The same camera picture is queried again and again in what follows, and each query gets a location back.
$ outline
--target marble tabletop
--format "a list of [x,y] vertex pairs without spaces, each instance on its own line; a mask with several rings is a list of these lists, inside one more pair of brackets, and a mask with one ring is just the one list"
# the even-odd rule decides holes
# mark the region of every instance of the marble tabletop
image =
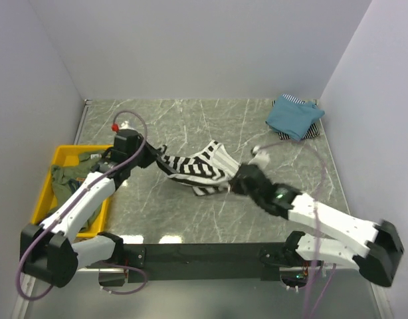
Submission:
[[[255,145],[279,142],[265,124],[271,100],[93,100],[80,132],[79,144],[112,144],[112,118],[117,111],[135,110],[148,125],[153,146],[167,144],[167,154],[188,156],[214,139],[225,145],[238,162],[251,159]],[[142,132],[140,122],[128,121]],[[265,172],[273,181],[289,183],[314,194],[321,182],[324,160],[326,178],[318,199],[348,212],[348,207],[323,129],[321,136],[300,143],[282,141],[269,149]],[[273,217],[249,198],[222,193],[197,197],[192,189],[168,180],[156,164],[136,168],[114,194],[106,230],[125,235],[133,243],[258,243],[284,241],[293,230],[313,233],[308,227]]]

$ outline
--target folded blue cloth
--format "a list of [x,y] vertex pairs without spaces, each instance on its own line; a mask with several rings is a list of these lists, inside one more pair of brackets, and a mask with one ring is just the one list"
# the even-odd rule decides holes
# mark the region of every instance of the folded blue cloth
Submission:
[[302,103],[301,100],[284,94],[274,103],[266,124],[275,132],[283,132],[293,140],[300,141],[309,127],[324,114],[315,103]]

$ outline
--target black and white striped garment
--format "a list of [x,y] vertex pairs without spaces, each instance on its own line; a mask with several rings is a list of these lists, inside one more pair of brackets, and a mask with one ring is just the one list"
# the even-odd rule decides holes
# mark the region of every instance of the black and white striped garment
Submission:
[[[299,98],[296,98],[296,97],[293,96],[293,95],[283,94],[282,96],[285,97],[285,99],[287,99],[288,101],[291,101],[291,102],[293,102],[293,103],[299,103],[299,104],[304,104],[304,103],[306,103],[305,101],[303,101],[303,100],[301,100],[301,99],[299,99]],[[283,133],[283,132],[278,132],[278,135],[279,135],[279,138],[280,138],[281,140],[289,140],[289,139],[290,139],[290,136],[289,136],[288,134]],[[319,136],[319,129],[318,129],[318,127],[316,126],[316,124],[313,123],[313,124],[309,127],[309,130],[306,132],[306,135],[303,136],[302,140],[305,140],[306,138],[315,138],[316,136]]]
[[238,162],[226,152],[224,145],[215,140],[189,157],[164,154],[156,162],[168,178],[192,186],[197,196],[226,191],[230,178],[239,169]]

